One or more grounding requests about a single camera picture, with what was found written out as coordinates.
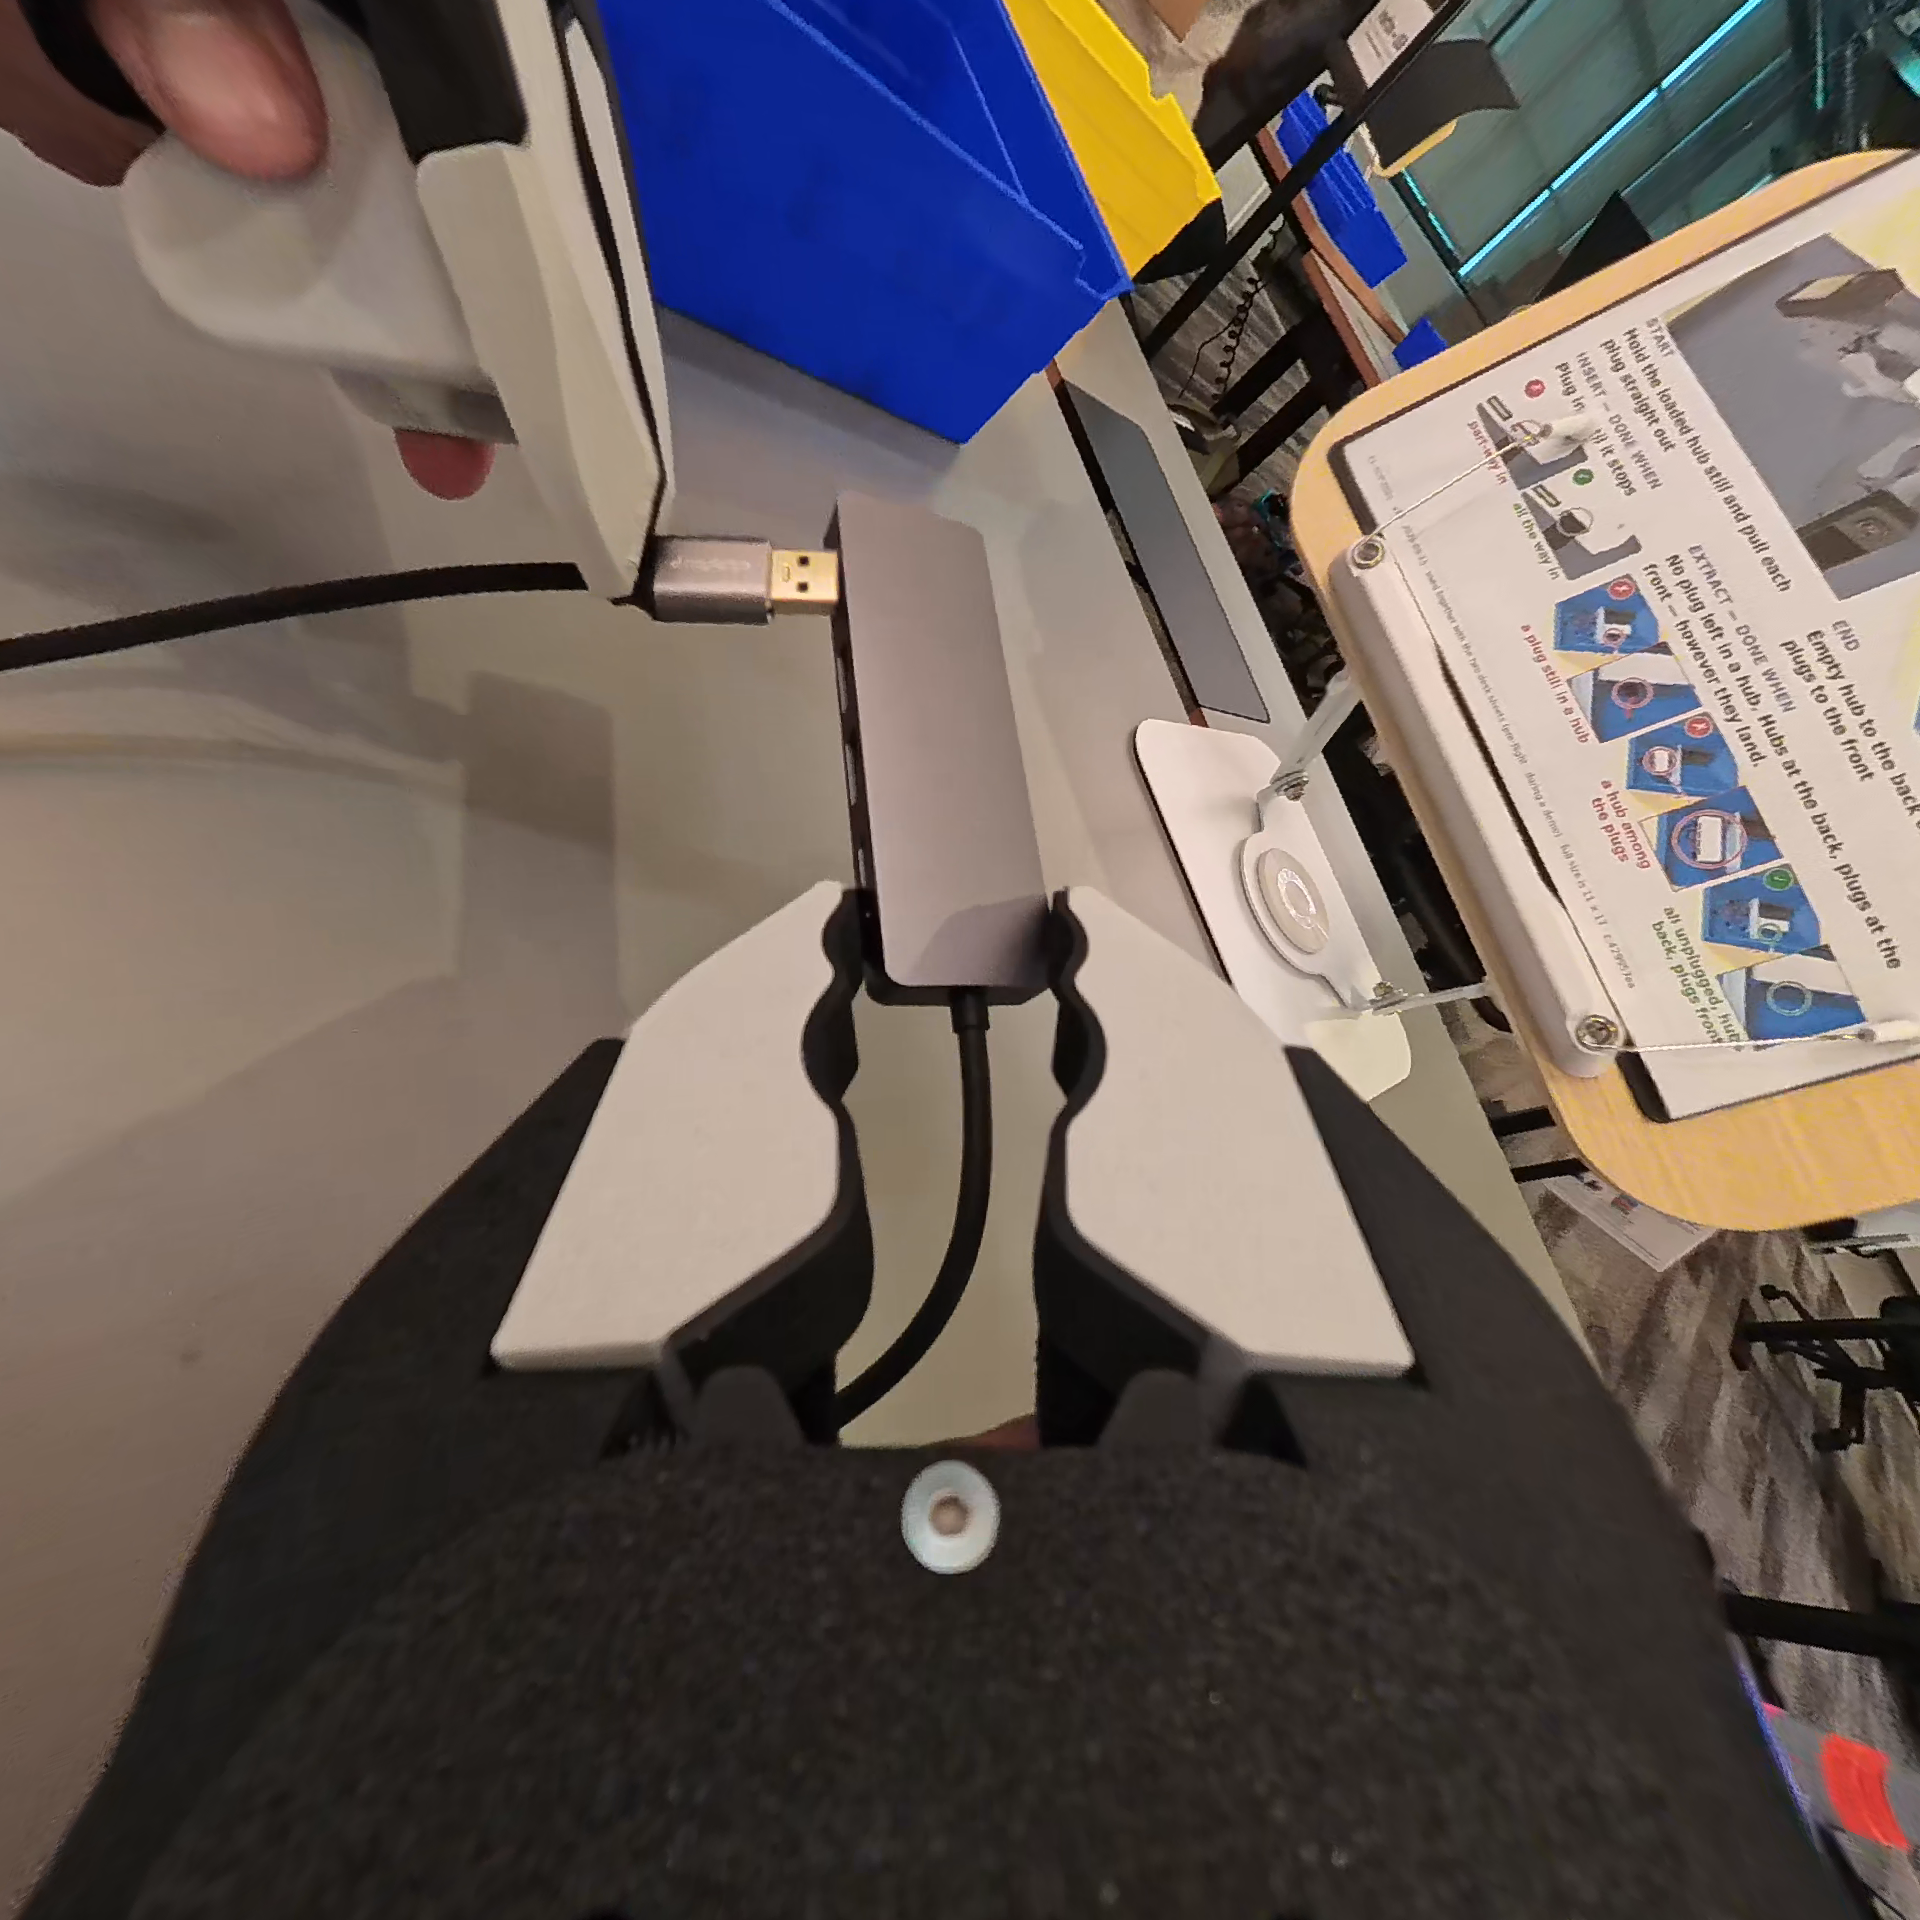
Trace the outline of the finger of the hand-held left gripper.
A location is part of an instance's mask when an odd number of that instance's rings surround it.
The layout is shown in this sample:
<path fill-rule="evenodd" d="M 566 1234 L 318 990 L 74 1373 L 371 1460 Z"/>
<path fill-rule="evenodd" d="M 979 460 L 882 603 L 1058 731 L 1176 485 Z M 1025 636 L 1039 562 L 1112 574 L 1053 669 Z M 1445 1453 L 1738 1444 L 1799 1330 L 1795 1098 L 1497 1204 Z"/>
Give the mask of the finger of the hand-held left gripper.
<path fill-rule="evenodd" d="M 585 38 L 504 41 L 526 131 L 423 158 L 418 199 L 542 502 L 589 590 L 625 602 L 661 515 L 661 427 L 595 219 L 569 60 Z"/>
<path fill-rule="evenodd" d="M 661 509 L 677 498 L 675 437 L 670 422 L 665 350 L 649 262 L 645 253 L 634 158 L 614 76 L 603 10 L 574 4 L 574 102 L 584 116 L 598 203 L 606 215 L 603 251 L 615 285 L 626 354 L 640 397 L 640 412 L 654 434 Z"/>

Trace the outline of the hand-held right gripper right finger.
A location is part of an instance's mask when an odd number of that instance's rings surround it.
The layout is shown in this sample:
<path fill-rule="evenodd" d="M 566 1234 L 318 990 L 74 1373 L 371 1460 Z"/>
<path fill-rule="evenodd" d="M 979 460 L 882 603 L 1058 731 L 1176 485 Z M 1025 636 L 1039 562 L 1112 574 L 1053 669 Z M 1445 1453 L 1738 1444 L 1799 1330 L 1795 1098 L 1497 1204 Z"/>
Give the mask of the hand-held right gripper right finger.
<path fill-rule="evenodd" d="M 1093 886 L 1053 899 L 1045 956 L 1063 1106 L 1034 1247 L 1041 1430 L 1106 1434 L 1151 1377 L 1200 1434 L 1265 1378 L 1411 1377 L 1307 1094 L 1371 1111 Z"/>

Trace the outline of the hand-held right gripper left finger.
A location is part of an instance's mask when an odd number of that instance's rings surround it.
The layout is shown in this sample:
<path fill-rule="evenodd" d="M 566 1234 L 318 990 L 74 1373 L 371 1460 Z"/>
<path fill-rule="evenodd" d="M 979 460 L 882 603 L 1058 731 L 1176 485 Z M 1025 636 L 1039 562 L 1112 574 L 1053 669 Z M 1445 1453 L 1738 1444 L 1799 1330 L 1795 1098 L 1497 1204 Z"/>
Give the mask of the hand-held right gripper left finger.
<path fill-rule="evenodd" d="M 859 985 L 858 900 L 821 881 L 634 1022 L 493 1334 L 501 1371 L 642 1371 L 685 1428 L 717 1378 L 758 1373 L 810 1443 L 840 1438 L 877 1268 Z"/>

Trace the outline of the grey usb hub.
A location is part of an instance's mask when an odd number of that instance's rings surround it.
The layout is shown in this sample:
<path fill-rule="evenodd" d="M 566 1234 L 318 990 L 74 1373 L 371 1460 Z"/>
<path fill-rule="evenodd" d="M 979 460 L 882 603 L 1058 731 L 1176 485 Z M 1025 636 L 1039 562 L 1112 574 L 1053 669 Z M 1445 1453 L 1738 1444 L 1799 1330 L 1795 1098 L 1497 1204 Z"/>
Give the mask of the grey usb hub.
<path fill-rule="evenodd" d="M 970 1289 L 993 1203 L 993 1009 L 1041 994 L 1050 910 L 983 534 L 846 491 L 831 548 L 863 977 L 879 1004 L 946 1011 L 961 1102 L 943 1261 L 894 1343 L 838 1389 L 851 1426 L 922 1365 Z"/>

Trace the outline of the person's left hand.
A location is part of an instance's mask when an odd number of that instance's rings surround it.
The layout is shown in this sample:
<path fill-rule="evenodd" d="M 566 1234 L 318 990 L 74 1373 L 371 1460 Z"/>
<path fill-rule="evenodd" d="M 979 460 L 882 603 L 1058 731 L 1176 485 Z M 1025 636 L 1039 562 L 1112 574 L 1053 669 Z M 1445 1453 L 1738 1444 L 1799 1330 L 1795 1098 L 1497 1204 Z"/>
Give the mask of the person's left hand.
<path fill-rule="evenodd" d="M 102 2 L 102 44 L 161 127 L 233 175 L 290 183 L 329 150 L 318 76 L 282 2 Z M 150 131 L 74 90 L 3 7 L 3 126 L 85 186 L 120 186 Z"/>

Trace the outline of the yellow plastic bin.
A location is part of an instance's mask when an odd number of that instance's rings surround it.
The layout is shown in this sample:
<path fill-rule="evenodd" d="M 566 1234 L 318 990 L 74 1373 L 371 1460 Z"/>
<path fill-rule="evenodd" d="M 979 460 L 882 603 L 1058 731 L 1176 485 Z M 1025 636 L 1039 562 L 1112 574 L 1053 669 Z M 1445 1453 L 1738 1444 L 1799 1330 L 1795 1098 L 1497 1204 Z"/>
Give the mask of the yellow plastic bin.
<path fill-rule="evenodd" d="M 1067 148 L 1131 281 L 1179 267 L 1184 237 L 1224 233 L 1226 209 L 1179 102 L 1098 2 L 1007 2 Z"/>

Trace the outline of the black desk panel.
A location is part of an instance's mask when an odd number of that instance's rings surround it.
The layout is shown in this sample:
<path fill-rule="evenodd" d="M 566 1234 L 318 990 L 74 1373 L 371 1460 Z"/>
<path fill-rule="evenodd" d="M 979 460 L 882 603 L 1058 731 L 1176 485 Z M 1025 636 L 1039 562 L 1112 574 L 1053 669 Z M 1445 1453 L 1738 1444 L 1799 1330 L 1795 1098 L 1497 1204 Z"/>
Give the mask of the black desk panel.
<path fill-rule="evenodd" d="M 1160 617 L 1187 703 L 1267 724 L 1262 691 L 1153 442 L 1134 418 L 1071 379 L 1058 395 L 1131 554 L 1129 572 Z"/>

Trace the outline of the printed instruction sheet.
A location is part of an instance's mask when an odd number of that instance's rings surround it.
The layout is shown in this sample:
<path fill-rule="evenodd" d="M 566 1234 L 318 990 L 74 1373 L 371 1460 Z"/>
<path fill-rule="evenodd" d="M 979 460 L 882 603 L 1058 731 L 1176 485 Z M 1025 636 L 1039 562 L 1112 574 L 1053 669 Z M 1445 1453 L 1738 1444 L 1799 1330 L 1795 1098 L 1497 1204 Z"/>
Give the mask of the printed instruction sheet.
<path fill-rule="evenodd" d="M 1917 1060 L 1917 237 L 1865 181 L 1336 455 L 1664 1119 Z"/>

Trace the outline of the small blue plastic bin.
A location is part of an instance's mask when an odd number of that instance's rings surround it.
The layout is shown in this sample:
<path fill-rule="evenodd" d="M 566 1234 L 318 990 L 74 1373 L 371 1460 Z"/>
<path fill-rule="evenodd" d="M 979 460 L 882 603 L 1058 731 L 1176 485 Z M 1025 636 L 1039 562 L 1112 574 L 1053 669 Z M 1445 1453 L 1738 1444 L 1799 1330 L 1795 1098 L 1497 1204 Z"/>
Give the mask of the small blue plastic bin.
<path fill-rule="evenodd" d="M 1344 262 L 1343 281 L 1389 333 L 1395 364 L 1417 369 L 1445 351 L 1450 342 L 1430 321 L 1403 327 L 1381 301 L 1378 290 L 1408 266 L 1408 253 L 1360 163 L 1347 148 L 1336 148 L 1312 174 L 1303 196 L 1317 221 L 1312 244 L 1331 249 Z"/>

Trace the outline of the black sign stand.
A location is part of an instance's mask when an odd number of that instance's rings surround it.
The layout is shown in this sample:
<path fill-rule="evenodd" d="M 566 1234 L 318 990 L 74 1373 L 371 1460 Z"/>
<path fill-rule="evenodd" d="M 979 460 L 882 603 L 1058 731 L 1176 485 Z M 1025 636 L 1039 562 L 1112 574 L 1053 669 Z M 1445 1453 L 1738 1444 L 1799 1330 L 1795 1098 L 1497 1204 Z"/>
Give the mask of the black sign stand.
<path fill-rule="evenodd" d="M 1331 81 L 1381 175 L 1398 175 L 1477 111 L 1520 101 L 1487 38 L 1427 34 L 1439 4 L 1259 2 L 1209 67 L 1193 135 L 1209 161 L 1255 139 Z"/>

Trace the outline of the orange cone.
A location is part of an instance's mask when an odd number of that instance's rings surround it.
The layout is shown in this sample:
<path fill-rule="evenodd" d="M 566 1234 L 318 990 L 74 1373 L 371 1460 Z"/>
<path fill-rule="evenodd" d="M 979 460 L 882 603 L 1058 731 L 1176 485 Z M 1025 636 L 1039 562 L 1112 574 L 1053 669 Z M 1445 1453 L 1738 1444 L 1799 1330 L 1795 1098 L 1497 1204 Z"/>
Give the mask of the orange cone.
<path fill-rule="evenodd" d="M 1762 1709 L 1767 1739 L 1805 1812 L 1848 1841 L 1917 1854 L 1919 1773 L 1874 1743 L 1832 1735 L 1781 1708 Z"/>

